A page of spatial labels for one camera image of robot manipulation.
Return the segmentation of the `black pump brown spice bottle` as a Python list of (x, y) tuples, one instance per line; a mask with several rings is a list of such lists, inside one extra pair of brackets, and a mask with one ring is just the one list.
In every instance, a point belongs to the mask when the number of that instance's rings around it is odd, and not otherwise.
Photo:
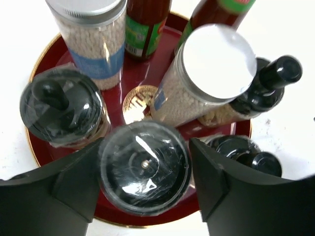
[(275, 108), (284, 96), (284, 88), (298, 82), (303, 73), (299, 60), (284, 55), (274, 61), (256, 58), (257, 72), (250, 87), (233, 101), (198, 118), (210, 128), (250, 120)]

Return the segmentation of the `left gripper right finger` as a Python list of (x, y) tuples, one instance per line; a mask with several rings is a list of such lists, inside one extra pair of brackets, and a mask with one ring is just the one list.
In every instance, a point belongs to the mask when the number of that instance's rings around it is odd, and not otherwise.
[(212, 236), (312, 236), (315, 178), (289, 180), (189, 141), (202, 220)]

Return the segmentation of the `silver lid pepper jar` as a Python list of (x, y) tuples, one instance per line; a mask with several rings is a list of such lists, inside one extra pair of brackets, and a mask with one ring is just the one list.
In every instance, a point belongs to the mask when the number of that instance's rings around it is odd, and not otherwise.
[(76, 67), (100, 90), (122, 79), (125, 0), (47, 0)]
[(151, 117), (173, 127), (199, 118), (244, 93), (256, 70), (255, 53), (236, 30), (198, 27), (165, 73), (150, 103)]

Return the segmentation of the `chili sauce bottle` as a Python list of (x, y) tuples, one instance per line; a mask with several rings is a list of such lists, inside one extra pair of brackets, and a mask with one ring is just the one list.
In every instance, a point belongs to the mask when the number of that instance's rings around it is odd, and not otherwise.
[(172, 0), (128, 0), (125, 50), (138, 60), (149, 59), (161, 39)]
[(174, 54), (196, 28), (205, 24), (224, 24), (237, 29), (255, 0), (202, 0), (186, 24)]

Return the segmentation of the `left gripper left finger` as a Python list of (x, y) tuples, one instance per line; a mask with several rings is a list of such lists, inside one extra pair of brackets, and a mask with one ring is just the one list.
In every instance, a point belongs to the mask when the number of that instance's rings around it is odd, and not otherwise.
[(97, 139), (40, 168), (0, 181), (2, 236), (84, 236), (100, 192)]

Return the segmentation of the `black knob spice jar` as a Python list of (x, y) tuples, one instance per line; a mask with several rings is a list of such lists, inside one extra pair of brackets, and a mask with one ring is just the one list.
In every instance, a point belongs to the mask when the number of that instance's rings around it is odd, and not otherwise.
[(212, 135), (204, 143), (221, 155), (265, 174), (281, 177), (282, 166), (278, 158), (247, 136)]

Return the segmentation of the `black cap spice grinder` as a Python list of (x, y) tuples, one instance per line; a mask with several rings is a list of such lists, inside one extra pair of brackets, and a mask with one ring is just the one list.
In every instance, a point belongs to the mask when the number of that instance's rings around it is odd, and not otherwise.
[(70, 62), (28, 83), (20, 98), (20, 115), (31, 134), (54, 148), (81, 149), (111, 129), (100, 90)]

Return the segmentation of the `black lid jar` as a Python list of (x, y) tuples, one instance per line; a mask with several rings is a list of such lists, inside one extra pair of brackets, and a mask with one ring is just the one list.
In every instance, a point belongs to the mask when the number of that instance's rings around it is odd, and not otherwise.
[(115, 128), (99, 145), (99, 182), (122, 212), (157, 216), (186, 193), (192, 174), (189, 150), (174, 127), (143, 120)]

